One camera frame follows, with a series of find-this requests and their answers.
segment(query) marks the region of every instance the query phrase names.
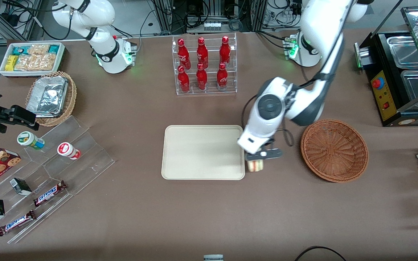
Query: woven basket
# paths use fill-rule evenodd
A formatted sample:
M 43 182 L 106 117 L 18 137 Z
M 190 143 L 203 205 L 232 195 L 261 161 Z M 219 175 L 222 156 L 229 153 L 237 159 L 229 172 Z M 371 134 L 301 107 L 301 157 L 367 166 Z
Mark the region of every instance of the woven basket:
M 315 122 L 301 139 L 306 164 L 331 182 L 350 182 L 364 173 L 369 152 L 362 136 L 348 124 L 332 119 Z
M 77 87 L 75 86 L 75 83 L 73 82 L 72 78 L 67 73 L 64 73 L 62 71 L 57 71 L 54 73 L 52 72 L 52 73 L 43 75 L 41 76 L 41 78 L 55 77 L 55 76 L 62 76 L 69 81 L 69 85 L 67 87 L 67 97 L 65 98 L 63 112 L 61 116 L 57 118 L 36 118 L 37 123 L 46 127 L 53 127 L 53 126 L 63 123 L 72 114 L 73 108 L 75 107 L 75 99 L 77 98 Z M 28 100 L 30 99 L 30 96 L 32 95 L 34 85 L 35 83 L 32 84 L 30 91 L 28 91 L 27 98 L 25 99 L 25 106 L 27 106 Z

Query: yellow control panel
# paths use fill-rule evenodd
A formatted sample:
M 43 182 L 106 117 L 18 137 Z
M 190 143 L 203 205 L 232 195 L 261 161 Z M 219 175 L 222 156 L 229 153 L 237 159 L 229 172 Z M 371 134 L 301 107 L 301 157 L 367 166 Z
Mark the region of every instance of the yellow control panel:
M 383 71 L 379 72 L 372 81 L 373 94 L 378 104 L 378 110 L 382 119 L 388 120 L 391 116 L 396 114 L 396 106 L 394 105 L 393 97 L 391 96 L 390 89 L 386 84 L 386 78 Z

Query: snickers bar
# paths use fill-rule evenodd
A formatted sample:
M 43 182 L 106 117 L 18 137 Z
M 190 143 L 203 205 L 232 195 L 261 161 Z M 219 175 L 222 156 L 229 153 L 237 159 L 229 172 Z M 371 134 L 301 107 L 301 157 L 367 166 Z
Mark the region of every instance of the snickers bar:
M 33 202 L 35 203 L 35 207 L 38 207 L 41 204 L 52 199 L 57 193 L 61 192 L 65 188 L 67 188 L 67 185 L 65 185 L 64 181 L 62 180 L 61 182 L 57 183 L 56 186 L 54 186 L 52 189 L 39 196 L 37 199 L 34 199 Z
M 4 236 L 5 234 L 9 233 L 12 229 L 20 227 L 28 221 L 35 219 L 35 212 L 33 212 L 33 210 L 30 210 L 27 214 L 21 216 L 20 218 L 12 221 L 11 223 L 5 226 L 0 227 L 0 236 Z

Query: yogurt bottle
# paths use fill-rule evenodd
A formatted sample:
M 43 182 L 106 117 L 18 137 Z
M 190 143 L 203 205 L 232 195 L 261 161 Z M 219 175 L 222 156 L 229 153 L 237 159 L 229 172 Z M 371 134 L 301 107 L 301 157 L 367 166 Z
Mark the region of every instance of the yogurt bottle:
M 72 144 L 68 142 L 63 142 L 59 144 L 58 153 L 61 156 L 68 157 L 69 159 L 78 159 L 82 153 L 75 149 Z
M 45 146 L 45 141 L 38 138 L 32 132 L 21 132 L 17 136 L 17 142 L 22 146 L 32 147 L 35 150 L 41 150 L 41 148 Z

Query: clear acrylic shelf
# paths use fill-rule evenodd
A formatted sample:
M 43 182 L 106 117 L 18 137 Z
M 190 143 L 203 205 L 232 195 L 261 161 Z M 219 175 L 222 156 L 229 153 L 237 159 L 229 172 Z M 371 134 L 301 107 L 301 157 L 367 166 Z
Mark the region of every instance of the clear acrylic shelf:
M 220 56 L 219 50 L 222 45 L 222 36 L 229 37 L 230 45 L 230 63 L 228 64 L 226 70 L 228 73 L 227 77 L 227 89 L 225 91 L 219 91 L 217 89 L 217 71 L 219 70 Z M 175 88 L 177 95 L 186 95 L 186 94 L 230 94 L 236 93 L 238 90 L 237 86 L 237 35 L 234 33 L 225 33 L 225 34 L 205 34 L 204 43 L 209 53 L 209 67 L 206 69 L 208 75 L 208 84 L 205 91 L 201 91 L 198 88 L 196 72 L 198 64 L 196 51 L 198 49 L 198 37 L 201 35 L 184 35 L 179 37 L 172 38 L 172 56 L 174 64 L 174 75 L 175 75 Z M 176 44 L 177 40 L 182 38 L 185 40 L 185 46 L 189 52 L 189 60 L 191 62 L 191 69 L 187 70 L 186 73 L 189 76 L 189 88 L 188 93 L 181 91 L 179 86 L 179 72 L 177 70 L 180 65 L 179 61 L 179 46 Z
M 0 227 L 25 215 L 29 210 L 34 210 L 37 216 L 36 220 L 3 236 L 2 240 L 8 240 L 7 243 L 20 241 L 115 162 L 88 133 L 88 128 L 73 116 L 51 129 L 42 139 L 45 140 L 43 149 L 24 148 L 21 153 L 25 157 L 21 167 L 0 182 L 0 199 L 4 200 L 5 207 L 5 217 L 0 219 Z M 57 146 L 62 142 L 69 142 L 80 150 L 81 157 L 71 160 L 59 155 Z M 25 180 L 33 192 L 28 196 L 15 193 L 9 183 L 14 177 Z M 64 180 L 67 188 L 35 208 L 33 200 L 61 180 Z

